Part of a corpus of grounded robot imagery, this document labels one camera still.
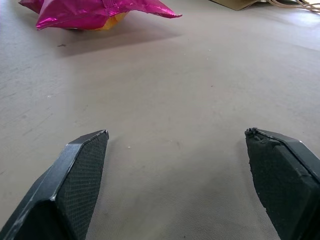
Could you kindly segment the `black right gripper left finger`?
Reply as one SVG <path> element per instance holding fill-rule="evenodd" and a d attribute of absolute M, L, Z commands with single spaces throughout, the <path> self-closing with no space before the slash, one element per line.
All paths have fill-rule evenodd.
<path fill-rule="evenodd" d="M 84 240 L 101 187 L 107 130 L 69 142 L 0 231 L 2 240 Z"/>

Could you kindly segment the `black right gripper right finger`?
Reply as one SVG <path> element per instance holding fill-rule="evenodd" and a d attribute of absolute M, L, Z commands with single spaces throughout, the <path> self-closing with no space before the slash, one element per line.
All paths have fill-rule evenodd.
<path fill-rule="evenodd" d="M 282 240 L 320 238 L 320 159 L 300 140 L 262 130 L 245 131 L 258 198 Z"/>

